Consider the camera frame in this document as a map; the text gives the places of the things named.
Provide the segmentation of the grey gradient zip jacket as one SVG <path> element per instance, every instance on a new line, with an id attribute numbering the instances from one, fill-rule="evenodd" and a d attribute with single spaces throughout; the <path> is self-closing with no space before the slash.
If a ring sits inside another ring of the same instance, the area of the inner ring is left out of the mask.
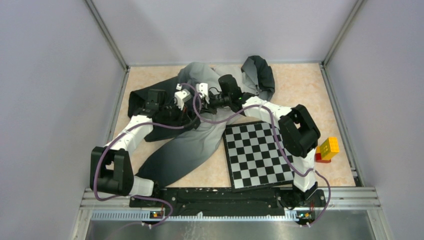
<path id="1" fill-rule="evenodd" d="M 259 55 L 249 56 L 242 67 L 232 65 L 210 67 L 206 63 L 192 62 L 182 68 L 175 77 L 132 91 L 129 95 L 127 115 L 132 117 L 137 109 L 145 105 L 150 89 L 165 90 L 166 101 L 169 102 L 174 97 L 177 84 L 187 83 L 195 86 L 206 83 L 210 88 L 219 89 L 218 79 L 227 74 L 236 79 L 237 85 L 244 93 L 254 94 L 267 101 L 270 101 L 275 93 L 272 68 Z M 230 108 L 219 108 L 216 114 L 203 113 L 202 117 L 213 123 L 201 122 L 196 129 L 154 127 L 145 137 L 145 141 L 155 142 L 165 139 L 169 141 L 146 159 L 136 176 L 153 180 L 160 188 L 183 178 L 213 155 L 219 147 L 226 126 L 242 117 L 239 114 L 227 122 L 223 121 L 232 115 L 234 112 Z"/>

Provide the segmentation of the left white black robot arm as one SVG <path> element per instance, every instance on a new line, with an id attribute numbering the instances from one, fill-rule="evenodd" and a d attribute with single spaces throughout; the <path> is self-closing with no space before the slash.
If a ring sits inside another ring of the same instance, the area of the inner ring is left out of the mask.
<path id="1" fill-rule="evenodd" d="M 183 89 L 175 92 L 171 101 L 167 101 L 164 90 L 150 90 L 147 100 L 134 106 L 126 127 L 106 145 L 93 148 L 90 188 L 98 201 L 120 196 L 141 196 L 149 207 L 160 202 L 161 194 L 155 190 L 155 182 L 136 176 L 130 157 L 155 127 L 183 129 L 186 126 L 182 121 L 187 113 L 185 103 L 191 97 L 190 92 Z"/>

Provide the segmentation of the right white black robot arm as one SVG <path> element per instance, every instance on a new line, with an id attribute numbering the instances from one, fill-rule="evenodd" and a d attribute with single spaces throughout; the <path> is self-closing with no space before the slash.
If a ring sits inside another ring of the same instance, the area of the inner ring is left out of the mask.
<path id="1" fill-rule="evenodd" d="M 204 107 L 215 114 L 230 108 L 235 115 L 253 117 L 271 125 L 274 143 L 294 173 L 292 195 L 299 206 L 307 206 L 318 189 L 315 154 L 321 133 L 304 105 L 286 107 L 243 92 L 236 79 L 226 74 L 218 79 L 220 89 L 202 96 Z"/>

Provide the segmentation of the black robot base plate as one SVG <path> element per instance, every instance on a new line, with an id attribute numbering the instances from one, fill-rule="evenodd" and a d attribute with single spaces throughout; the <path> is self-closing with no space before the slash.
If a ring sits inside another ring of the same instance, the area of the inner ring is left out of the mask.
<path id="1" fill-rule="evenodd" d="M 153 194 L 154 201 L 132 197 L 131 208 L 172 210 L 172 216 L 265 217 L 283 216 L 289 210 L 315 210 L 324 207 L 324 191 L 316 190 L 308 199 L 288 187 L 267 187 L 242 192 L 231 188 L 163 188 Z"/>

